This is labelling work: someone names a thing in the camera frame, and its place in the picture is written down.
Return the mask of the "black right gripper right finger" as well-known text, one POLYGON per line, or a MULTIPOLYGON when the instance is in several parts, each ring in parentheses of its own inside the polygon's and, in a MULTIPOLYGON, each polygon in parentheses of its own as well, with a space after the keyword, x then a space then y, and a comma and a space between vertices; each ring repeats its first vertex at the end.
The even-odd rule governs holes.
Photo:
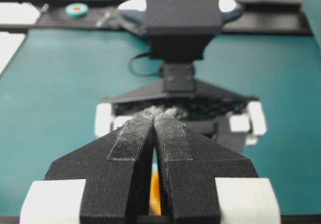
POLYGON ((188 128, 154 117, 163 214, 173 223, 280 223, 270 180, 252 162, 188 128))

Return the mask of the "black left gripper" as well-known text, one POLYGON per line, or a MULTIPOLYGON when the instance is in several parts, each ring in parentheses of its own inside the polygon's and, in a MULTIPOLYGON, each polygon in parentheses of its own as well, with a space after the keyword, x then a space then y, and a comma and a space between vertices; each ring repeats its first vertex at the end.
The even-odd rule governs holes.
POLYGON ((267 132, 261 101, 194 78, 191 63, 163 63, 161 79, 97 105, 94 133, 102 137, 151 106, 175 108, 176 119, 227 148, 242 151, 267 132))

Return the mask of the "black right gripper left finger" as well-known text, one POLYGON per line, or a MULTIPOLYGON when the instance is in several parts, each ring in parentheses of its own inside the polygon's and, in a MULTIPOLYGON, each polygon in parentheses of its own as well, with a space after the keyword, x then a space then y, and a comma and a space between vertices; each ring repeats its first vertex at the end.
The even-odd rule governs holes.
POLYGON ((153 115, 138 114, 55 161, 34 181, 20 223, 132 223, 149 212, 153 115))

